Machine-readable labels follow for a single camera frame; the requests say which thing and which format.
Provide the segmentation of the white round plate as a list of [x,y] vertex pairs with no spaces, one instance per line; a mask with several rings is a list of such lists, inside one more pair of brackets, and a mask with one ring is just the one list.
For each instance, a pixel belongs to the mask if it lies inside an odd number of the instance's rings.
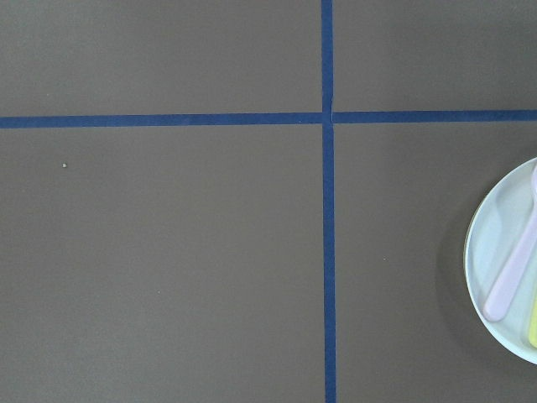
[[534,167],[536,159],[517,166],[482,199],[470,221],[463,254],[468,293],[484,327],[509,352],[532,364],[536,363],[536,348],[529,344],[528,327],[536,296],[535,250],[506,317],[490,322],[482,307],[529,218]]

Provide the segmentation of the pink plastic spoon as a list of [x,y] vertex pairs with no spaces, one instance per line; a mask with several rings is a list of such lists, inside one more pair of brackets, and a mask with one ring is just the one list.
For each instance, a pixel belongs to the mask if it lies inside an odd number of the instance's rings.
[[512,305],[536,245],[536,167],[530,177],[532,208],[524,230],[508,256],[482,307],[490,322],[503,320]]

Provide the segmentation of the yellow plastic spoon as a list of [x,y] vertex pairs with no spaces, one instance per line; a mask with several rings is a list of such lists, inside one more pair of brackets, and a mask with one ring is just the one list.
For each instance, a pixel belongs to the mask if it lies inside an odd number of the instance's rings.
[[534,348],[537,347],[537,296],[534,296],[529,316],[528,341]]

